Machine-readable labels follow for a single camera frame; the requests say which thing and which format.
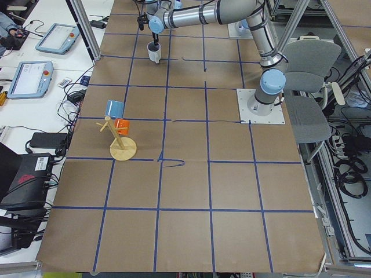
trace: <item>wooden base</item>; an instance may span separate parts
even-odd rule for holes
[[[110,146],[110,152],[114,159],[126,161],[135,155],[137,152],[137,145],[135,144],[134,140],[128,137],[121,137],[121,141],[124,144],[125,149],[121,149],[117,140],[115,139]]]

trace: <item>screen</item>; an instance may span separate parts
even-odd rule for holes
[[[70,33],[72,33],[73,30],[74,27],[55,25],[40,46],[51,49],[60,49],[63,43],[70,37]]]
[[[35,94],[46,63],[23,64],[13,89],[13,94]]]

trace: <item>chair backrest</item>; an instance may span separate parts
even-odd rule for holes
[[[340,52],[339,45],[317,39],[289,43],[283,53],[289,60],[285,89],[310,93],[320,90]]]

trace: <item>white desk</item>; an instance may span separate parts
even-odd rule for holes
[[[114,0],[83,0],[86,13],[89,20],[99,20],[99,17],[92,15],[107,16],[110,14]],[[25,25],[31,20],[42,20],[45,25],[38,31],[47,31],[53,23],[74,25],[74,20],[64,0],[39,0],[35,9],[28,17]],[[30,25],[27,29],[35,30],[39,26],[38,22]],[[101,43],[105,30],[94,28],[94,34],[97,42]],[[1,79],[13,79],[16,67],[21,61],[50,60],[53,62],[54,72],[49,89],[42,98],[25,99],[25,100],[6,100],[3,107],[0,107],[0,125],[5,126],[26,126],[33,129],[40,129],[47,132],[57,132],[66,125],[64,120],[57,115],[57,109],[60,101],[64,98],[63,89],[57,84],[66,76],[75,81],[93,64],[88,55],[81,37],[78,38],[75,45],[65,55],[43,53],[35,50],[39,37],[33,34],[27,38],[25,44],[19,51],[13,51],[10,55],[0,59]],[[0,81],[4,90],[8,90],[10,82]],[[85,89],[81,85],[74,86],[73,90]],[[25,153],[24,144],[32,137],[33,130],[24,128],[9,129],[3,143],[16,153]],[[36,152],[46,152],[48,150],[39,149]],[[54,166],[53,173],[59,175],[62,163]],[[52,202],[56,189],[50,189],[47,195],[47,201]],[[39,250],[41,242],[33,242],[27,249],[15,251],[6,256],[0,257],[0,264],[15,262],[34,261]]]
[[[83,0],[89,20],[101,19],[96,16],[89,16],[90,14],[102,16],[109,15],[113,2],[114,0]],[[45,23],[45,25],[38,30],[42,32],[46,32],[53,23],[75,25],[70,10],[63,0],[39,0],[35,9],[24,23],[24,26],[31,20],[36,19]],[[40,22],[36,21],[34,24],[28,26],[27,29],[33,31],[39,25]],[[93,28],[94,35],[99,45],[103,39],[104,31],[105,29]],[[52,61],[54,68],[57,70],[85,71],[93,65],[81,36],[77,38],[75,44],[65,55],[37,51],[35,46],[39,40],[40,37],[30,34],[20,50],[12,51],[10,55],[0,59],[0,67],[17,67],[21,61],[38,60]]]
[[[1,75],[3,78],[13,78],[15,68],[2,68]],[[54,70],[49,90],[43,98],[33,98],[25,100],[6,100],[3,107],[0,107],[0,125],[6,126],[26,126],[33,129],[40,129],[47,132],[57,132],[66,125],[64,120],[57,115],[57,108],[64,97],[63,89],[57,84],[64,77],[68,76],[75,81],[83,71],[63,71]],[[0,82],[4,90],[8,89],[10,82]],[[73,90],[85,89],[82,85],[74,86]],[[24,128],[10,128],[6,133],[3,143],[16,153],[26,153],[24,144],[31,139],[34,132]],[[52,150],[38,149],[36,152],[47,152]],[[53,167],[53,173],[59,176],[62,163]],[[50,189],[46,200],[53,202],[56,189]],[[33,242],[27,249],[21,249],[0,257],[0,264],[13,262],[30,262],[34,261],[39,251],[41,242]]]

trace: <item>screwdriver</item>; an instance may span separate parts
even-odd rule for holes
[[[8,92],[7,91],[4,91],[4,92],[2,92],[1,94],[0,94],[0,106],[3,106],[4,105],[4,102],[5,102],[5,100],[6,100],[6,94],[7,94]]]

